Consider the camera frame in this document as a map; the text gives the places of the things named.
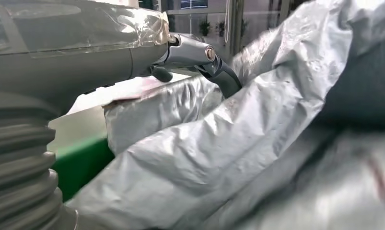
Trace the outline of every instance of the metal screw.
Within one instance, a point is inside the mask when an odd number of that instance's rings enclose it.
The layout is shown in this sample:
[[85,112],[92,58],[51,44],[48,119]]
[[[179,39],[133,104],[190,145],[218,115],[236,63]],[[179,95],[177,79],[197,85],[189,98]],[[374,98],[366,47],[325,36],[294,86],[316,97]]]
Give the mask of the metal screw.
[[205,55],[208,61],[214,61],[216,57],[216,52],[211,46],[207,46],[205,49]]

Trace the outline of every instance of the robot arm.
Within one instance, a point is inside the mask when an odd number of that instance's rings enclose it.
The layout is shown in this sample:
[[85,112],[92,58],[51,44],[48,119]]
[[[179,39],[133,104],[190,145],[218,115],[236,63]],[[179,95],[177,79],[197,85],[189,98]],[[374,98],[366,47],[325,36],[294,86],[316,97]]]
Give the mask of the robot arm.
[[216,54],[213,46],[182,34],[171,34],[166,54],[150,68],[150,74],[161,81],[171,75],[160,66],[195,67],[206,79],[217,84],[228,98],[242,88],[235,72]]

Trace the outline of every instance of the silver protective cover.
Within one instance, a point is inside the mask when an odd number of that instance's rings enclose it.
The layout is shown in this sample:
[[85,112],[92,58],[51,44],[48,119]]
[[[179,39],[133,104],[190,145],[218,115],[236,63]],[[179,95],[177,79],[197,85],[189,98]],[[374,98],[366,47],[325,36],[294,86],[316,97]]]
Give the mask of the silver protective cover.
[[385,230],[385,132],[347,130],[234,230]]
[[[257,202],[288,182],[270,171],[302,165],[287,148],[347,62],[384,40],[385,0],[303,4],[234,58],[241,91],[202,119],[116,149],[116,159],[69,205],[120,230],[224,229],[253,208],[241,205],[241,192]],[[123,127],[126,135],[132,130]]]
[[118,155],[157,131],[204,117],[222,100],[216,84],[193,76],[153,89],[137,100],[113,102],[105,106],[109,148]]

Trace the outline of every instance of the green panel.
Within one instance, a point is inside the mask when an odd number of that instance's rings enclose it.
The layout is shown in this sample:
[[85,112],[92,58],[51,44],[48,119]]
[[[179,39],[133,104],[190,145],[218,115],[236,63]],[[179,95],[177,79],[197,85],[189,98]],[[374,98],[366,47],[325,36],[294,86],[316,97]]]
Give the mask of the green panel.
[[52,167],[58,172],[63,201],[71,199],[113,160],[106,138],[94,138],[60,149]]

